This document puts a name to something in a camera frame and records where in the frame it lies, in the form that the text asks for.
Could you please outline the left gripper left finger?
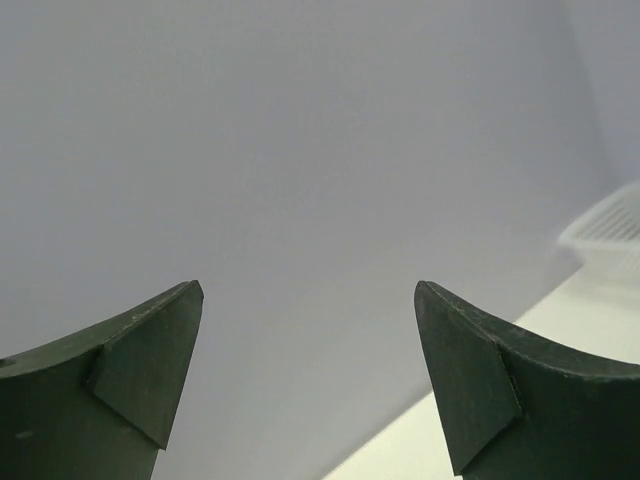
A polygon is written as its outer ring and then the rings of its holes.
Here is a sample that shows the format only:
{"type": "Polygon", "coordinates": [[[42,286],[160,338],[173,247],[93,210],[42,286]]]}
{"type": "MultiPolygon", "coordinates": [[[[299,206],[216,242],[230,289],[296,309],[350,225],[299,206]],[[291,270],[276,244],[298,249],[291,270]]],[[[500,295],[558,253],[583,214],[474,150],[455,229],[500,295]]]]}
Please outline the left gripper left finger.
{"type": "Polygon", "coordinates": [[[1,361],[4,479],[149,479],[203,310],[196,280],[1,361]]]}

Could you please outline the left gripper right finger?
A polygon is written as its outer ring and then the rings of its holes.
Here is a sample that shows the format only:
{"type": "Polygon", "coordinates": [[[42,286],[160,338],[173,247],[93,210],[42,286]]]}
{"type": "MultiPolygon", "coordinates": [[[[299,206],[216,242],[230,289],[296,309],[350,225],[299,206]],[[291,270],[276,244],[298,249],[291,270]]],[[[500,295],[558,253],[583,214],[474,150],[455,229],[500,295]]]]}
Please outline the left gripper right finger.
{"type": "Polygon", "coordinates": [[[455,475],[638,477],[637,365],[549,340],[431,281],[414,307],[455,475]]]}

